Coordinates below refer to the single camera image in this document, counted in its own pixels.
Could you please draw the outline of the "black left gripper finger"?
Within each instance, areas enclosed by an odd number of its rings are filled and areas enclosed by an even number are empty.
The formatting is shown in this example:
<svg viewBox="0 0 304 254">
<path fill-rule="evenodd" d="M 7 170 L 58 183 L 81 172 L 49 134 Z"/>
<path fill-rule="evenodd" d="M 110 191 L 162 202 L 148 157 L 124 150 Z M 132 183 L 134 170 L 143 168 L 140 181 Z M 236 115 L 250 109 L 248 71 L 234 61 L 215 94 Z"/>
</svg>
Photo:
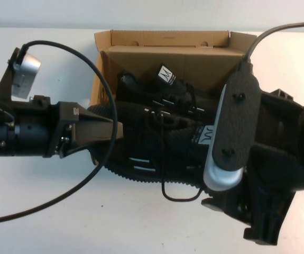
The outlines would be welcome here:
<svg viewBox="0 0 304 254">
<path fill-rule="evenodd" d="M 110 105 L 93 105 L 79 109 L 79 120 L 73 127 L 73 147 L 83 148 L 111 140 L 113 115 Z"/>
</svg>

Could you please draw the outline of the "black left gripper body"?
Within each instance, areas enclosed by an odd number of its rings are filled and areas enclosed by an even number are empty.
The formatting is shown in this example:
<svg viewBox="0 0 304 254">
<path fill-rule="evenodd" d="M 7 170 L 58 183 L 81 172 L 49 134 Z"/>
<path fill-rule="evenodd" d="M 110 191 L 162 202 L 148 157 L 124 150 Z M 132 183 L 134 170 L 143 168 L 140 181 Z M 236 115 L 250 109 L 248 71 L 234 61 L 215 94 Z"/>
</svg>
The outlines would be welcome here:
<svg viewBox="0 0 304 254">
<path fill-rule="evenodd" d="M 52 157 L 66 126 L 76 122 L 75 107 L 75 103 L 58 102 L 20 111 L 15 125 L 15 155 Z"/>
</svg>

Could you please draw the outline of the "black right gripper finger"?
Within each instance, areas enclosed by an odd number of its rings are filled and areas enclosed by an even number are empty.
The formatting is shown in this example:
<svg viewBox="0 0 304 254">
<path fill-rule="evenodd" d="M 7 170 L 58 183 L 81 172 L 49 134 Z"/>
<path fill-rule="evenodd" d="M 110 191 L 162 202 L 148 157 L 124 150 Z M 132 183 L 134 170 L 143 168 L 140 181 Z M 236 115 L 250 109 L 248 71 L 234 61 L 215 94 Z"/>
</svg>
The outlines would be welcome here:
<svg viewBox="0 0 304 254">
<path fill-rule="evenodd" d="M 278 241 L 279 233 L 295 196 L 294 192 L 272 192 L 249 185 L 218 192 L 201 201 L 213 211 L 247 225 L 243 238 L 248 241 Z"/>
</svg>

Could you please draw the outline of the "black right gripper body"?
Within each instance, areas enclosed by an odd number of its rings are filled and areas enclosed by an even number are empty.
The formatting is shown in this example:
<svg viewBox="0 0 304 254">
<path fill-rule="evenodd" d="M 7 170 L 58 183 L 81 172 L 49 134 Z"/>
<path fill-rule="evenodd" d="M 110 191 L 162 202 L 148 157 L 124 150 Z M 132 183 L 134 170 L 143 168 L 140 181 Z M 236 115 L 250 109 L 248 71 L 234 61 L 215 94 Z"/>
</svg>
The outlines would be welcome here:
<svg viewBox="0 0 304 254">
<path fill-rule="evenodd" d="M 304 106 L 280 89 L 262 94 L 250 157 L 265 186 L 304 190 Z"/>
</svg>

